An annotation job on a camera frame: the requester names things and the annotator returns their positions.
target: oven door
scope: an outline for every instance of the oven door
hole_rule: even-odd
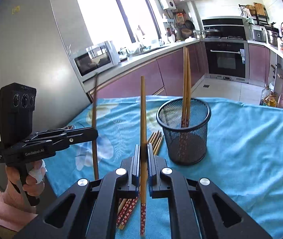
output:
[[[206,42],[209,73],[248,78],[243,43]]]

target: camera lens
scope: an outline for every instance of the camera lens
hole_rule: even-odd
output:
[[[18,94],[15,94],[14,95],[14,98],[13,98],[13,105],[14,107],[17,107],[20,103],[20,96]]]
[[[31,106],[34,105],[34,96],[32,96],[31,99],[29,99],[29,104],[30,104]]]
[[[27,102],[29,101],[29,96],[24,94],[22,97],[22,106],[25,108],[27,106]]]

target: wooden cutting board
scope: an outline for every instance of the wooden cutting board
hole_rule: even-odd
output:
[[[254,3],[254,7],[256,8],[257,14],[265,16],[264,6],[262,3]]]

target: white bandage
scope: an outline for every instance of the white bandage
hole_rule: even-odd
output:
[[[45,172],[44,174],[42,174],[41,170],[42,168],[45,169]],[[42,166],[40,169],[32,169],[29,171],[29,175],[31,175],[33,178],[35,178],[37,180],[37,183],[36,184],[39,184],[41,181],[43,181],[43,178],[44,178],[44,175],[45,173],[47,172],[46,168],[45,168],[45,162],[44,160],[42,160]]]

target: microwave oven window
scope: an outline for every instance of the microwave oven window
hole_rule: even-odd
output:
[[[91,47],[88,52],[75,58],[75,63],[82,76],[97,68],[111,63],[104,47]]]
[[[218,68],[236,69],[236,57],[230,53],[218,53],[217,65]]]

